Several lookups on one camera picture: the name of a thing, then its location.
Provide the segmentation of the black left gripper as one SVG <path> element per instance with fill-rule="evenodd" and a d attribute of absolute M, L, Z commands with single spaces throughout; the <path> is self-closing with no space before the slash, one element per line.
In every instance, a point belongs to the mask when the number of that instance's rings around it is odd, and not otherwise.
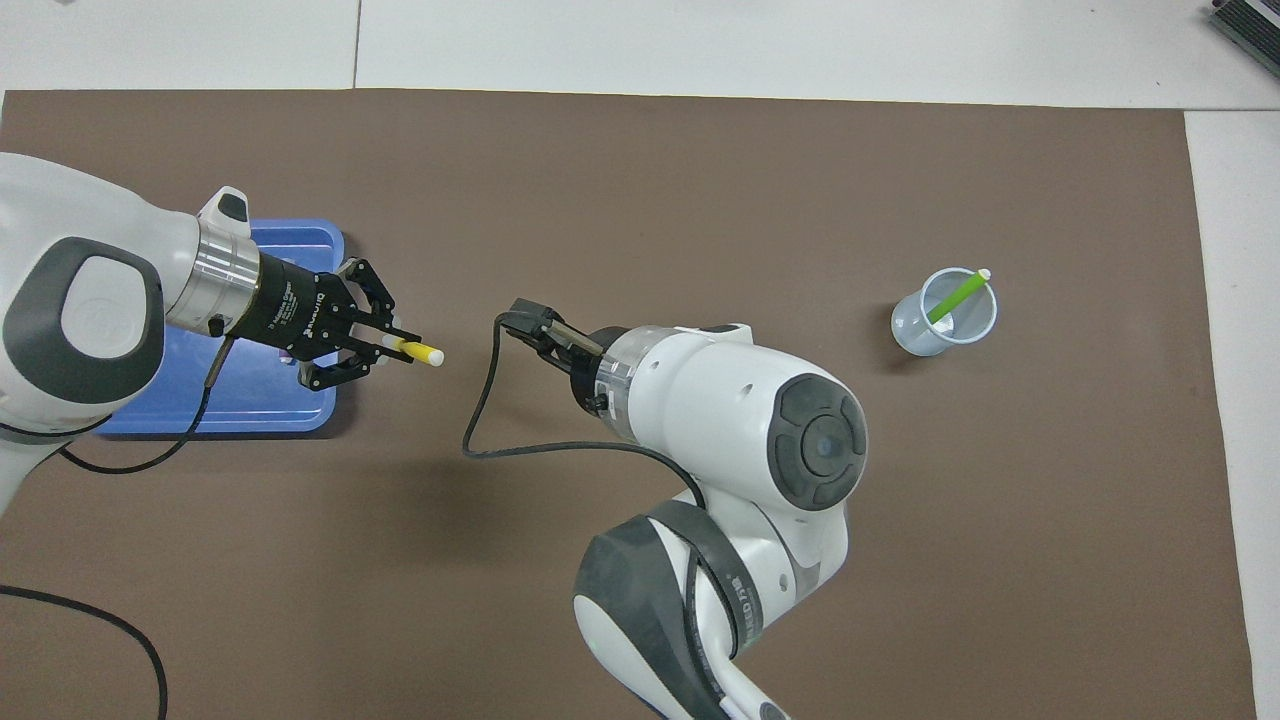
<path fill-rule="evenodd" d="M 344 282 L 360 290 L 366 309 L 353 300 Z M 335 307 L 342 309 L 343 318 L 334 314 Z M 253 297 L 239 319 L 239 337 L 306 361 L 300 364 L 300 384 L 312 392 L 365 378 L 383 361 L 413 363 L 408 354 L 380 345 L 353 350 L 332 365 L 311 363 L 339 350 L 338 340 L 352 327 L 348 319 L 398 340 L 421 340 L 401 327 L 396 301 L 367 259 L 344 260 L 339 278 L 262 255 Z"/>

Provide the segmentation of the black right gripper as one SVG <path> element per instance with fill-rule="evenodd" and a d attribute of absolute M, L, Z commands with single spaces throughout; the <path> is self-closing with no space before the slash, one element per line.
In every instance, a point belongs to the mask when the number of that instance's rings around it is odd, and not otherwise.
<path fill-rule="evenodd" d="M 614 342 L 614 334 L 590 334 L 588 338 L 602 347 L 600 354 L 590 354 L 579 346 L 566 348 L 547 328 L 556 322 L 556 310 L 527 299 L 516 299 L 506 311 L 506 328 L 521 331 L 520 340 L 544 363 L 568 373 L 575 401 L 585 413 L 604 413 L 608 400 L 595 389 L 603 354 Z"/>

